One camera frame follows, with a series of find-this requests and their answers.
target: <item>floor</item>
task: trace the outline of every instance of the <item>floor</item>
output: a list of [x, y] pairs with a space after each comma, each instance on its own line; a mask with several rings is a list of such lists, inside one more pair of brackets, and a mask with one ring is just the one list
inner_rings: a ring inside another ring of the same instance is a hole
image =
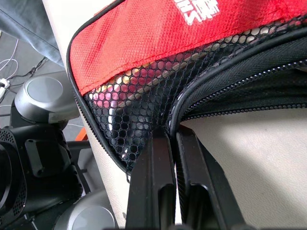
[[[0, 36], [0, 61], [8, 59], [11, 57], [14, 47], [16, 44], [16, 39], [2, 33]], [[14, 59], [18, 61], [19, 67], [15, 75], [24, 75], [27, 73], [33, 66], [36, 66], [38, 62], [43, 58], [42, 55], [37, 53], [28, 43], [19, 41], [19, 44], [16, 49]], [[14, 73], [16, 69], [16, 63], [11, 61], [3, 70], [0, 71], [0, 79], [7, 78]], [[64, 71], [63, 67], [53, 63], [52, 61], [47, 61], [42, 68], [40, 68], [35, 75]], [[12, 84], [19, 84], [27, 80], [28, 77], [15, 77], [10, 80]], [[17, 92], [20, 86], [11, 87], [11, 90]], [[9, 114], [10, 105], [15, 97], [15, 94], [9, 92], [6, 94], [4, 100], [0, 103], [0, 114]], [[10, 117], [0, 117], [0, 128], [8, 126], [10, 122]], [[64, 129], [64, 136], [66, 141], [72, 141], [76, 138], [83, 123], [81, 118], [70, 120], [68, 125]], [[83, 150], [79, 158], [79, 166], [81, 169], [87, 168], [88, 172], [84, 174], [91, 190], [95, 190], [103, 187], [101, 181], [100, 173], [98, 171], [97, 164], [95, 162], [93, 153], [90, 149]]]

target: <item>beige surface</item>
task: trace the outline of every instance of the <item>beige surface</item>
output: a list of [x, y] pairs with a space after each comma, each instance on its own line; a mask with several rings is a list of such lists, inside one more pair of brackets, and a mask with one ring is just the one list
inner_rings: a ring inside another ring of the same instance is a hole
[[[74, 32], [111, 0], [43, 0], [65, 60]], [[307, 227], [307, 109], [254, 112], [184, 123], [218, 160], [246, 221], [257, 227]], [[125, 174], [86, 127], [119, 226]]]

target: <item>beige leather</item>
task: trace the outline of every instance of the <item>beige leather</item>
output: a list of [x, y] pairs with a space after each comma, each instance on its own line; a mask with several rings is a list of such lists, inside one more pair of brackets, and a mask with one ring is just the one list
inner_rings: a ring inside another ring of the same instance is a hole
[[[307, 109], [195, 119], [192, 128], [220, 163], [243, 216], [255, 227], [307, 227]], [[119, 226], [129, 185], [86, 129]]]

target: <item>black device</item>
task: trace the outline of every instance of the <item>black device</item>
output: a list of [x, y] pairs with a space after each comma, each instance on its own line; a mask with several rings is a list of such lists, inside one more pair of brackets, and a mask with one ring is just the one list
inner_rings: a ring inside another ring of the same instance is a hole
[[81, 196], [64, 125], [31, 122], [12, 104], [10, 126], [0, 129], [0, 229], [52, 229]]

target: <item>mesh netting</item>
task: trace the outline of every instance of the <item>mesh netting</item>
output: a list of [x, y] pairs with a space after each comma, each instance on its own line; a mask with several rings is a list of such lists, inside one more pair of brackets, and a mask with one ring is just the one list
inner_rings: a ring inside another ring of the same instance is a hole
[[257, 44], [304, 26], [306, 18], [271, 23], [146, 63], [116, 75], [84, 98], [114, 154], [130, 171], [150, 131], [165, 125], [174, 100], [192, 79]]

